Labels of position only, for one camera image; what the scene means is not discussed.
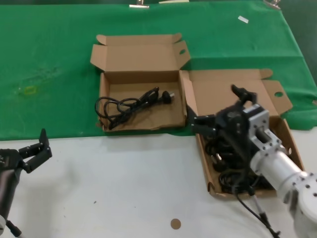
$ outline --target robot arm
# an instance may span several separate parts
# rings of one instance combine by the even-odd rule
[[[49,140],[42,129],[39,143],[17,150],[0,149],[0,236],[5,226],[15,237],[22,238],[21,231],[8,220],[8,215],[19,184],[21,171],[28,174],[52,157]]]
[[[196,117],[193,131],[222,136],[288,205],[298,237],[317,238],[317,174],[301,171],[285,154],[282,141],[269,129],[269,112],[257,104],[255,93],[235,85],[232,91],[239,100],[216,115]],[[247,101],[252,106],[245,108]]]

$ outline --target brown circular sticker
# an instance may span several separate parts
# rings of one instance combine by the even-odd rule
[[[181,226],[181,223],[180,223],[180,220],[178,219],[173,219],[171,222],[170,222],[170,226],[174,229],[174,230],[178,230]]]

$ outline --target white cylinder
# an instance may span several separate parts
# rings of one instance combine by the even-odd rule
[[[301,169],[281,151],[263,157],[258,168],[259,172],[277,191],[289,178],[301,172]]]

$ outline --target stain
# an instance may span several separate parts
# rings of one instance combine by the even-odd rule
[[[178,219],[176,219],[176,218],[173,219],[173,220],[171,220],[170,226],[171,226],[174,230],[178,230],[178,229],[181,227],[180,220],[178,220]]]
[[[37,91],[36,86],[28,86],[24,88],[24,95],[36,94],[36,91]]]

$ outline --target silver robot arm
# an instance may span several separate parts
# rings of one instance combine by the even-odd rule
[[[215,115],[195,116],[192,131],[203,136],[223,137],[244,161],[244,173],[251,168],[257,175],[264,176],[288,205],[298,238],[317,238],[317,173],[302,171],[285,154],[282,141],[269,129],[269,112],[257,104],[256,93],[235,85],[231,90],[239,100]],[[247,101],[252,106],[246,108]],[[252,193],[249,194],[258,214],[265,214]],[[273,237],[279,237],[279,232],[270,232]]]
[[[255,110],[253,105],[246,110]],[[317,174],[297,167],[285,154],[282,141],[269,130],[267,110],[249,118],[249,138],[258,147],[250,168],[263,175],[288,205],[298,238],[317,238]]]

